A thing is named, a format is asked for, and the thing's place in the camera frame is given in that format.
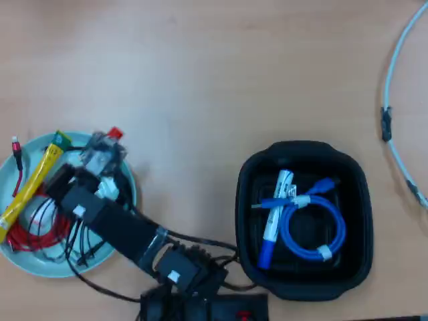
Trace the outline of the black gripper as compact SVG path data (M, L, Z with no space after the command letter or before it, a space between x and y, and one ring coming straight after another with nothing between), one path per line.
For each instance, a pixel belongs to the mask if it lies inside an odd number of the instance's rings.
M104 206L95 195L100 180L84 167L63 164L47 182L46 194L54 200L61 213L90 223Z

